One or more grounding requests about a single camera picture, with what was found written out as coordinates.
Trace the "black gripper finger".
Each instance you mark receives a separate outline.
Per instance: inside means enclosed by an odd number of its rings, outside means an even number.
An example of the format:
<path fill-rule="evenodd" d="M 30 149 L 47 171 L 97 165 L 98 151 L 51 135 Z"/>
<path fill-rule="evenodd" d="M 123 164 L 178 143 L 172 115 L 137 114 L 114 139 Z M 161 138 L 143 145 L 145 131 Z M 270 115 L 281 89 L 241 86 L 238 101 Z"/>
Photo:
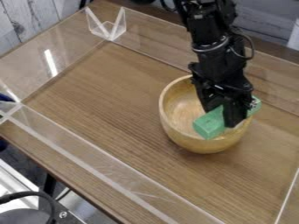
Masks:
<path fill-rule="evenodd" d="M 253 97 L 242 95 L 238 98 L 225 97 L 224 117 L 228 128 L 236 128 L 237 125 L 249 117 L 252 110 Z"/>
<path fill-rule="evenodd" d="M 201 105 L 206 112 L 212 112 L 224 103 L 222 88 L 212 85 L 209 82 L 197 82 L 194 86 Z"/>

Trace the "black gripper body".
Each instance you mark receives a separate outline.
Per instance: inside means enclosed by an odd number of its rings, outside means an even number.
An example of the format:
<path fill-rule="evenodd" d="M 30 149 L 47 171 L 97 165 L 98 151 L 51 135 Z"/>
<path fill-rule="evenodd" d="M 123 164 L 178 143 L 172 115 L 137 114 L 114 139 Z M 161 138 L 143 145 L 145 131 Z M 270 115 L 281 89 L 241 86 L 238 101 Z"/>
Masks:
<path fill-rule="evenodd" d="M 189 65 L 193 84 L 209 82 L 222 88 L 224 102 L 225 97 L 253 97 L 254 86 L 245 75 L 249 59 L 242 37 L 230 38 L 217 49 L 194 47 L 193 50 L 200 59 Z"/>

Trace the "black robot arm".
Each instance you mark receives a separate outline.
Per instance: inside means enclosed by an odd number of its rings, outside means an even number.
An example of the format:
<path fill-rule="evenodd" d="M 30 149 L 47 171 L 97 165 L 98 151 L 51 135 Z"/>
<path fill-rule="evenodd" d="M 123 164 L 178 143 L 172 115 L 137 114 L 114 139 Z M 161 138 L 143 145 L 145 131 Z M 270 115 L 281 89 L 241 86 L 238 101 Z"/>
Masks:
<path fill-rule="evenodd" d="M 173 0 L 198 60 L 189 65 L 204 109 L 224 107 L 225 125 L 238 126 L 253 109 L 254 85 L 245 70 L 256 54 L 246 52 L 253 40 L 234 25 L 234 0 Z"/>

